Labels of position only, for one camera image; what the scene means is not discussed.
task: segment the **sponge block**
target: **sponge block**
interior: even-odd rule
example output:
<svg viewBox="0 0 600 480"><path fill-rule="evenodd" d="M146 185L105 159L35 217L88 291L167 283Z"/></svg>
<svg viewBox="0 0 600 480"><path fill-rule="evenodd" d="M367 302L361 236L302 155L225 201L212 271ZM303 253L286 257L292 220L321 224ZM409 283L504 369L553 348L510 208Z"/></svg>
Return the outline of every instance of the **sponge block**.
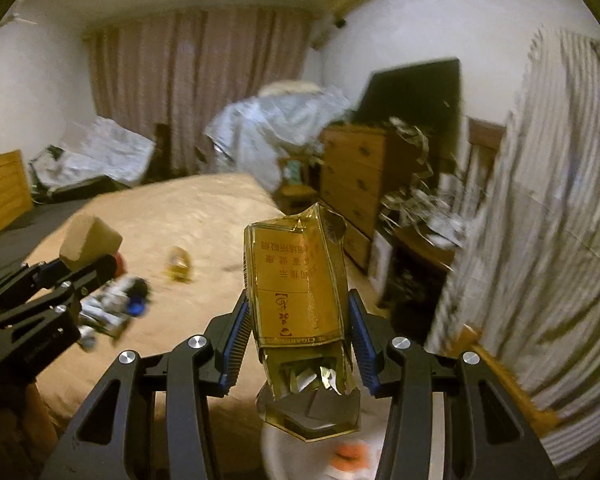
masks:
<svg viewBox="0 0 600 480"><path fill-rule="evenodd" d="M79 270L105 254L115 254L121 243L122 235L100 218L80 215L69 225L59 256L69 270Z"/></svg>

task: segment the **white wall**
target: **white wall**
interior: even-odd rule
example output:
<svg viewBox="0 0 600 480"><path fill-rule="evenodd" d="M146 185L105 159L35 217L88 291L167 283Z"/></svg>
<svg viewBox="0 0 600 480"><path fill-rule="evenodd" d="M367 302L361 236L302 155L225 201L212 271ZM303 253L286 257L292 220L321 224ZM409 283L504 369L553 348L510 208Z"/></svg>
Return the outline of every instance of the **white wall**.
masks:
<svg viewBox="0 0 600 480"><path fill-rule="evenodd" d="M27 160L95 111L82 23L48 0L17 10L37 25L0 28L0 153L20 149Z"/></svg>
<svg viewBox="0 0 600 480"><path fill-rule="evenodd" d="M310 48L304 58L301 81L311 81L322 86L322 54L319 50Z"/></svg>
<svg viewBox="0 0 600 480"><path fill-rule="evenodd" d="M542 25L600 39L581 0L374 0L323 51L324 82L356 102L373 70L458 57L465 115L503 123Z"/></svg>

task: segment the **beige bedspread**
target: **beige bedspread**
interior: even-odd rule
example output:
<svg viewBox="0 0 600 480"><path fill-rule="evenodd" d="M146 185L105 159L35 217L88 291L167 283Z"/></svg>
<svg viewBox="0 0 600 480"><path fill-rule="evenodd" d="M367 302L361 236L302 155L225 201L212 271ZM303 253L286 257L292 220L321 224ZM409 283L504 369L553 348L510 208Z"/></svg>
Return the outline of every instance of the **beige bedspread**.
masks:
<svg viewBox="0 0 600 480"><path fill-rule="evenodd" d="M149 281L152 304L134 320L117 346L99 335L96 351L73 345L38 377L38 389L54 421L64 426L125 349L141 356L167 352L213 316L233 309L243 288L242 231L247 224L280 215L269 195L243 174L195 176L101 195L80 212L100 216L123 235L120 252L128 272ZM35 263L58 257L68 223L29 255ZM192 283L164 274L168 250L178 245L192 256ZM255 397L265 381L253 340L238 382L224 399L209 399L212 432L221 469L251 470L260 464L261 421ZM164 397L157 411L164 411ZM164 458L164 450L157 459Z"/></svg>

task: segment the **metal screw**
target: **metal screw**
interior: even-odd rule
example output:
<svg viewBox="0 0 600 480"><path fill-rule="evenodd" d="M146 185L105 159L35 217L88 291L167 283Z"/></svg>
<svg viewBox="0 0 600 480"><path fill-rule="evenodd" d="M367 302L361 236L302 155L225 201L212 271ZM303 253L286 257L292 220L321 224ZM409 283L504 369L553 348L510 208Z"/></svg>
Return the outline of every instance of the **metal screw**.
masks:
<svg viewBox="0 0 600 480"><path fill-rule="evenodd" d="M462 354L462 361L468 365L477 365L480 362L480 356L475 352L465 352Z"/></svg>
<svg viewBox="0 0 600 480"><path fill-rule="evenodd" d="M136 359L136 353L133 350L125 350L118 357L118 361L120 361L123 365L128 365L132 363Z"/></svg>
<svg viewBox="0 0 600 480"><path fill-rule="evenodd" d="M204 337L203 335L195 335L191 339L189 339L187 344L191 348L202 348L204 345L206 345L206 337Z"/></svg>
<svg viewBox="0 0 600 480"><path fill-rule="evenodd" d="M394 337L393 339L391 339L391 344L394 346L394 348L399 348L400 350L405 350L411 346L411 341L409 341L405 337L398 336L398 337Z"/></svg>

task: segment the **pink curtain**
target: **pink curtain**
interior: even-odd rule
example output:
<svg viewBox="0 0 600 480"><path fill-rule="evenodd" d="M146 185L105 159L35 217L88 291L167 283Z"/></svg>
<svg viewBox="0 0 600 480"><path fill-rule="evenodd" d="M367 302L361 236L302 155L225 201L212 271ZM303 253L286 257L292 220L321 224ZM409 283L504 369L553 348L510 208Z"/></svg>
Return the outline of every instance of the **pink curtain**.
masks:
<svg viewBox="0 0 600 480"><path fill-rule="evenodd" d="M169 124L173 169L196 173L200 158L212 157L202 131L224 106L299 76L311 23L304 10L218 7L95 31L96 111L150 139L156 123Z"/></svg>

